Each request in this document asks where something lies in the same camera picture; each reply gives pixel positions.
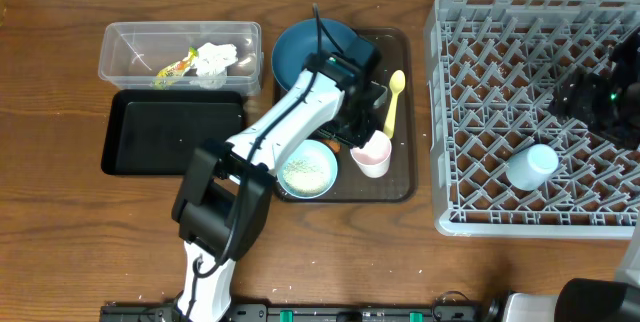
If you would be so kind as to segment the pink plastic cup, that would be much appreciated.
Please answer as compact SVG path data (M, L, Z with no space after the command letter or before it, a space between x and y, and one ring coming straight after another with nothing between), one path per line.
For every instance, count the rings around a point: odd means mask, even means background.
M350 150L352 159L369 178L380 178L387 173L392 153L391 140L382 131L375 131L362 147Z

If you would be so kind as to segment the white tissue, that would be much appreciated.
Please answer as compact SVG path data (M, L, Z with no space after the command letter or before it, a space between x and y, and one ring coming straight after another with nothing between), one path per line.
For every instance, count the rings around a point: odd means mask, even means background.
M192 85L204 89L220 89L226 84L227 68L238 61L237 47L233 44L215 45L210 42L197 49L193 63L196 79Z

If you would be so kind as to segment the light blue plastic cup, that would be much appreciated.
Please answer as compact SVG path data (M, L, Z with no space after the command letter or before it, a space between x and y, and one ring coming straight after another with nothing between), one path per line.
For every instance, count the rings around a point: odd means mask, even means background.
M506 165L506 178L513 187L533 191L556 171L559 157L550 146L535 144L512 155Z

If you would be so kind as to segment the yellow green snack wrapper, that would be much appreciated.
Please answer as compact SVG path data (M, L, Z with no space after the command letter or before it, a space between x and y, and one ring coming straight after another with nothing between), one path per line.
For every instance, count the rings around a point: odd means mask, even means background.
M186 57L164 67L157 73L152 86L156 89L166 89L172 86L192 69L198 56L198 51L190 47Z

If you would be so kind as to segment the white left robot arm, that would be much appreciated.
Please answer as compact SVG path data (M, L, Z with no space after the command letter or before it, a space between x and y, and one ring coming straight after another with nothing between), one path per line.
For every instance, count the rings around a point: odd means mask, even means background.
M262 232L277 172L303 141L316 131L349 147L371 139L382 94L371 75L380 59L360 36L333 52L318 46L295 84L256 123L195 149L171 211L187 256L174 320L224 317L235 264Z

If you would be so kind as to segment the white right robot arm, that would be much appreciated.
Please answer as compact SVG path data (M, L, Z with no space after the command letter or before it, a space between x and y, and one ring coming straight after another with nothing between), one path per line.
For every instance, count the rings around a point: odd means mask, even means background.
M575 72L554 88L548 108L561 120L577 119L619 148L639 147L639 30L609 53L607 77ZM574 278L557 295L512 293L491 302L483 321L637 321L639 230L635 229L612 281Z

